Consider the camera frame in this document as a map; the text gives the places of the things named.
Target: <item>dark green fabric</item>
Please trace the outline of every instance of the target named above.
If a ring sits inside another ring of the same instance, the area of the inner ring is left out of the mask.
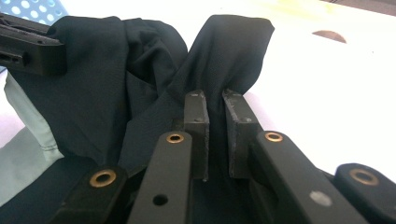
[[[158,137],[183,117],[184,96],[203,90],[210,119],[209,181],[194,187],[194,223],[254,223],[247,183],[228,176],[221,93],[257,80],[274,27],[265,19],[208,19],[191,50],[160,21],[65,17],[49,36],[66,44],[68,72],[11,71],[47,120],[61,152],[117,163],[149,162]]]

